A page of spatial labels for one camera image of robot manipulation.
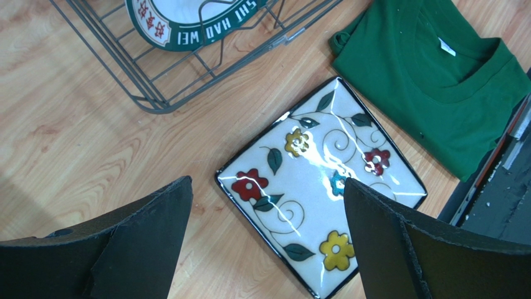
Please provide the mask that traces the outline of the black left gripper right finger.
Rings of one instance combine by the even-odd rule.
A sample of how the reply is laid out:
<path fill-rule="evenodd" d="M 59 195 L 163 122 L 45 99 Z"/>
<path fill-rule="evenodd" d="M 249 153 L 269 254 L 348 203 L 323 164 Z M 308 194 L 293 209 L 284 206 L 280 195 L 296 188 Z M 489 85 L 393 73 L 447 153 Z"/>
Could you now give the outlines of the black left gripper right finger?
<path fill-rule="evenodd" d="M 476 234 L 349 178 L 343 196 L 367 298 L 529 298 L 530 246 Z"/>

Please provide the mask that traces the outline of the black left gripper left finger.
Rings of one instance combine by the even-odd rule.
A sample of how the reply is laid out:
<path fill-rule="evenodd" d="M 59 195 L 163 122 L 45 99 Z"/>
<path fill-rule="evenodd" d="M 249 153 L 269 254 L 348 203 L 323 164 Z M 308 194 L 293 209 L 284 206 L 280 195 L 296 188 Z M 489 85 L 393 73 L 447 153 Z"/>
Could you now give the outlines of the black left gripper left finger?
<path fill-rule="evenodd" d="M 1 242 L 2 298 L 167 298 L 192 179 L 46 237 Z"/>

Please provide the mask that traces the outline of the square floral ceramic plate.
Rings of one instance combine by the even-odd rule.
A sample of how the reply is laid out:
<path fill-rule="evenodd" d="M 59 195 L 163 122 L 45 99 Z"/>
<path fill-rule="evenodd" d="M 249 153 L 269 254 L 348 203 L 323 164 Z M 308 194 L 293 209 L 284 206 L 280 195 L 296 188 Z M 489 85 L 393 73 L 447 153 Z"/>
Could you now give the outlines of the square floral ceramic plate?
<path fill-rule="evenodd" d="M 343 203 L 348 178 L 417 208 L 427 190 L 340 77 L 311 91 L 233 156 L 218 186 L 315 298 L 358 271 Z"/>

